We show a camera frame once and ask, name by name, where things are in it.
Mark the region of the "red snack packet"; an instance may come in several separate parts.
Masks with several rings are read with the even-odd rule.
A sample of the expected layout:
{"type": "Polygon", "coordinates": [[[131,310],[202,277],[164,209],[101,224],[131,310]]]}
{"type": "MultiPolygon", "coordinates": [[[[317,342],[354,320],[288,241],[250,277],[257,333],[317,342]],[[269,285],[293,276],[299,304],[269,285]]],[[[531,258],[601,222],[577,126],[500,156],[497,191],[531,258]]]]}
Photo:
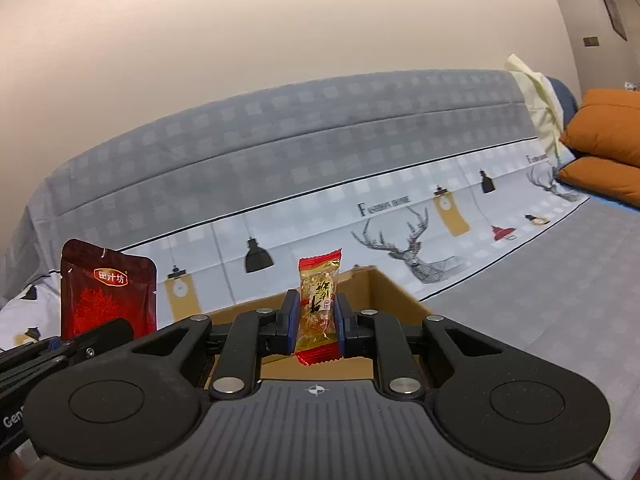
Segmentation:
{"type": "Polygon", "coordinates": [[[156,266],[130,256],[68,240],[61,254],[61,336],[72,339],[123,318],[136,338],[156,331],[156,266]]]}

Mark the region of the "wall switch plate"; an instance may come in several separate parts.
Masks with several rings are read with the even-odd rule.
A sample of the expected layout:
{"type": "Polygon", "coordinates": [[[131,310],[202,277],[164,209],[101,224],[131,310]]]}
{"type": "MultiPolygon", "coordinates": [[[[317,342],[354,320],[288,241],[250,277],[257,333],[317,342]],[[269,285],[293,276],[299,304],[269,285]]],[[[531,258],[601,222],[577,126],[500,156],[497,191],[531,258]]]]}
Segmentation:
{"type": "Polygon", "coordinates": [[[584,45],[587,48],[593,48],[593,47],[599,47],[600,46],[599,38],[596,37],[596,36],[585,37],[582,41],[584,42],[584,45]]]}

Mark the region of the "lower orange cushion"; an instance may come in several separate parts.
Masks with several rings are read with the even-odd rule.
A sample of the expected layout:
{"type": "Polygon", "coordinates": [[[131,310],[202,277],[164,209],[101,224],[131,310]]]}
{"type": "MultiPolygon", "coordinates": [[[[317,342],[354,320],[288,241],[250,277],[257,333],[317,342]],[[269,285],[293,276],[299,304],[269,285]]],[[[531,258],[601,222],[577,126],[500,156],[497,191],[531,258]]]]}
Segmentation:
{"type": "Polygon", "coordinates": [[[574,188],[640,206],[640,169],[614,160],[582,156],[564,166],[556,178],[574,188]]]}

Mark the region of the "red gold candy packet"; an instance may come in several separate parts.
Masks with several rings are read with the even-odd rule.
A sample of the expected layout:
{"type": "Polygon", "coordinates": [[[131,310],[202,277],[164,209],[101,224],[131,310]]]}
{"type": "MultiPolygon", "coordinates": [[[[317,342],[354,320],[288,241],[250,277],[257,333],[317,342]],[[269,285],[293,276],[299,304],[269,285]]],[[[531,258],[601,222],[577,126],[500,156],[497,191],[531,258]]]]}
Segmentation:
{"type": "Polygon", "coordinates": [[[311,366],[340,357],[334,304],[341,260],[342,251],[337,249],[301,258],[298,262],[300,313],[294,354],[302,365],[311,366]]]}

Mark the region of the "small framed wall picture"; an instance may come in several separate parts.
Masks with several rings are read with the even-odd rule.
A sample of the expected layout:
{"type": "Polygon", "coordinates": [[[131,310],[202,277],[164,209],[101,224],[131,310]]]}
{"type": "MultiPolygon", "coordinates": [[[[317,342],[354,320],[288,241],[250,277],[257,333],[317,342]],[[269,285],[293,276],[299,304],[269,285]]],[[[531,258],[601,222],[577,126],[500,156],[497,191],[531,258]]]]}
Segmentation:
{"type": "Polygon", "coordinates": [[[627,41],[628,37],[626,34],[626,29],[624,26],[624,22],[622,16],[620,15],[620,10],[618,10],[617,3],[615,0],[603,0],[605,5],[606,13],[608,14],[608,18],[610,19],[612,29],[620,38],[627,41]]]}

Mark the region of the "pale yellow cloth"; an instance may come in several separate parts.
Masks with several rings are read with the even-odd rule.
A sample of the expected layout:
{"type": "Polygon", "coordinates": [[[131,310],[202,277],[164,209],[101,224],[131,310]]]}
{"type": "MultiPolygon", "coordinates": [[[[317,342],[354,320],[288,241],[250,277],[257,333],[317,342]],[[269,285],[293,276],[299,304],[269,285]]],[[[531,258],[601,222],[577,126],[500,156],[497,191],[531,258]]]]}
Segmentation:
{"type": "Polygon", "coordinates": [[[537,138],[551,165],[560,169],[570,152],[564,148],[560,136],[564,131],[564,114],[551,81],[534,72],[517,55],[511,54],[504,63],[524,96],[525,105],[537,131],[537,138]]]}

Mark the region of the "upper orange cushion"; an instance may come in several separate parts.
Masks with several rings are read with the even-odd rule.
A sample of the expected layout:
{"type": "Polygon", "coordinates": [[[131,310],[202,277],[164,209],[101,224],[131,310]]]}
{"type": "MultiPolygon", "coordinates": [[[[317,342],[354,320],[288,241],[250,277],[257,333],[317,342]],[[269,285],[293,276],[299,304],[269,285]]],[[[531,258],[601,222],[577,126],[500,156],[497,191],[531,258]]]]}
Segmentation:
{"type": "Polygon", "coordinates": [[[589,89],[561,141],[573,151],[639,167],[639,92],[589,89]]]}

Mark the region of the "orange cushion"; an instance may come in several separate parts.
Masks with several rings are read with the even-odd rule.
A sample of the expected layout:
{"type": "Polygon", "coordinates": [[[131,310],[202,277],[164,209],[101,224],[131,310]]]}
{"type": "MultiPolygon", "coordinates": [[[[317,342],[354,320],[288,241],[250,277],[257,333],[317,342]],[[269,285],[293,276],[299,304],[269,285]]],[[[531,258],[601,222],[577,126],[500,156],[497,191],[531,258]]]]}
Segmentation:
{"type": "Polygon", "coordinates": [[[639,92],[589,89],[561,141],[573,151],[639,167],[639,92]]]}
{"type": "Polygon", "coordinates": [[[556,178],[574,188],[640,206],[640,169],[614,160],[582,156],[564,166],[556,178]]]}

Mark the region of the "blue sofa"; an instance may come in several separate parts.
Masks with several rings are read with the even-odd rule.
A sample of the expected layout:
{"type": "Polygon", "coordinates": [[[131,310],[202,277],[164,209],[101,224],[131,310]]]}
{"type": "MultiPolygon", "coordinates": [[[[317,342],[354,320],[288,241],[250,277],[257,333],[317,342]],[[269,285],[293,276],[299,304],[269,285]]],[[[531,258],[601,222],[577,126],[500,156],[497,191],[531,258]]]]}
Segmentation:
{"type": "Polygon", "coordinates": [[[570,88],[568,88],[563,81],[553,77],[549,77],[549,81],[560,102],[563,112],[563,128],[566,128],[579,110],[578,103],[573,92],[570,91],[570,88]]]}

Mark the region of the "grey patterned sofa cover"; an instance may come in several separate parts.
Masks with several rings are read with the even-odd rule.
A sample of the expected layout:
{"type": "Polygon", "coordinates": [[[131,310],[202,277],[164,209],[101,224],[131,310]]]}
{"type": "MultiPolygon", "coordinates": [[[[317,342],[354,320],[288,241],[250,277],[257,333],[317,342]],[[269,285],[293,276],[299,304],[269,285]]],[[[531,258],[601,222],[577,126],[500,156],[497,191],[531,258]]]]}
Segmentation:
{"type": "Polygon", "coordinates": [[[639,466],[639,215],[555,179],[521,75],[290,84],[160,118],[54,170],[1,259],[1,345],[60,330],[72,238],[152,259],[156,322],[294,287],[300,258],[375,266],[432,311],[592,380],[598,464],[639,466]]]}

